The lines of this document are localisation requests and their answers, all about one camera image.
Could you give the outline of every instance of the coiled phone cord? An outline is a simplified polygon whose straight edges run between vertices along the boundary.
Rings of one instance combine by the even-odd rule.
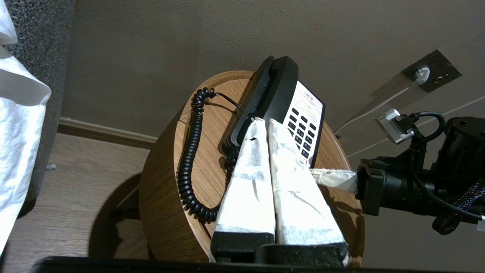
[[[178,168],[178,193],[184,205],[184,209],[189,211],[189,214],[194,215],[196,219],[201,222],[214,222],[219,212],[219,205],[213,208],[208,208],[200,203],[192,188],[192,167],[194,165],[195,153],[199,147],[200,136],[202,133],[202,117],[204,112],[204,103],[207,98],[214,98],[215,96],[222,96],[230,103],[235,105],[238,109],[240,106],[228,96],[222,93],[215,93],[214,88],[210,90],[205,87],[197,90],[192,101],[192,117],[189,126],[189,135],[185,142],[185,146],[180,159],[180,166]],[[228,156],[226,159],[226,177],[227,182],[231,178],[232,171],[236,164],[237,156]]]

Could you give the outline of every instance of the white wire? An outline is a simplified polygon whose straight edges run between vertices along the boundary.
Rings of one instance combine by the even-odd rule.
[[[394,96],[392,96],[392,97],[388,98],[387,100],[383,101],[383,102],[382,102],[381,104],[379,104],[379,105],[378,105],[376,108],[374,108],[374,109],[372,109],[372,110],[370,110],[370,111],[368,111],[368,112],[366,112],[366,113],[364,113],[364,114],[362,114],[362,115],[360,115],[360,116],[356,117],[355,119],[351,119],[351,120],[349,120],[348,122],[344,123],[342,126],[340,126],[340,127],[339,127],[339,128],[336,130],[336,131],[335,131],[335,135],[336,135],[336,134],[338,134],[338,133],[339,133],[339,132],[340,132],[340,131],[341,131],[343,128],[347,127],[347,125],[349,125],[350,123],[352,123],[352,122],[354,122],[354,121],[356,121],[356,120],[358,120],[358,119],[360,119],[360,118],[363,118],[363,117],[365,117],[366,115],[368,115],[368,114],[370,114],[370,113],[374,112],[375,110],[377,110],[377,109],[381,108],[382,106],[384,106],[385,104],[387,104],[387,103],[388,103],[388,102],[390,102],[391,100],[395,99],[397,96],[399,96],[399,95],[403,94],[404,92],[408,91],[410,88],[415,87],[415,86],[416,86],[416,85],[413,83],[412,85],[410,85],[410,86],[408,86],[408,87],[404,88],[403,90],[401,90],[401,91],[397,92],[397,93],[396,93]]]

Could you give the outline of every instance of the telephone handset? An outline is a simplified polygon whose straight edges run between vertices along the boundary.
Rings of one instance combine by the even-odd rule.
[[[314,167],[325,115],[325,104],[298,80],[298,65],[288,56],[263,61],[229,126],[223,150],[237,155],[251,118],[286,125],[302,160]]]
[[[192,188],[192,168],[202,132],[204,104],[206,99],[215,96],[224,97],[238,109],[223,142],[229,179],[251,118],[264,119],[267,126],[270,119],[287,125],[301,159],[313,167],[325,114],[325,104],[298,80],[298,66],[287,56],[278,59],[270,56],[261,64],[240,104],[216,93],[213,88],[199,89],[192,101],[189,134],[180,158],[177,184],[184,209],[201,222],[214,222],[219,211],[219,206],[208,208],[200,203]]]

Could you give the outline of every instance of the beige wall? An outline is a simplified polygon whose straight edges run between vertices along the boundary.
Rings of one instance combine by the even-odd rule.
[[[484,13],[482,0],[77,0],[62,115],[158,136],[204,79],[255,70],[272,54],[296,61],[335,129],[409,84],[399,72],[435,49],[463,77],[430,94],[411,90],[386,108],[447,112],[485,94]],[[477,102],[447,117],[485,117],[484,106]],[[371,117],[341,132],[353,166],[405,149],[384,142],[355,154],[385,138]],[[432,160],[437,148],[429,150]],[[396,217],[407,224],[398,226]],[[477,256],[485,253],[483,234],[463,224],[441,237],[431,221],[393,211],[367,217],[364,265],[485,271]]]

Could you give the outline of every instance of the keypad button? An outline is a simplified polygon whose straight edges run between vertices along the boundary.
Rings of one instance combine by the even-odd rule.
[[[302,144],[302,139],[299,138],[298,136],[295,136],[295,140],[296,142],[298,142],[298,144]]]
[[[302,150],[302,156],[304,156],[305,158],[308,158],[309,155],[310,154],[307,151]]]
[[[307,151],[310,152],[310,145],[308,145],[308,143],[303,143],[303,148],[305,148]]]

